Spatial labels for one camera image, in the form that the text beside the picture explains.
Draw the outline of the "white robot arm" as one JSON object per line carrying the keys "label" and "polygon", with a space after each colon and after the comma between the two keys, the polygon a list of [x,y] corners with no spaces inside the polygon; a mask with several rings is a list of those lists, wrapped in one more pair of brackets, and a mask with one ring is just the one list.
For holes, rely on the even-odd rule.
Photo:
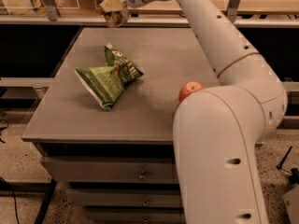
{"label": "white robot arm", "polygon": [[[105,12],[153,1],[104,0]],[[220,84],[188,96],[173,145],[187,224],[268,224],[255,146],[276,129],[287,94],[259,51],[210,0],[176,0]]]}

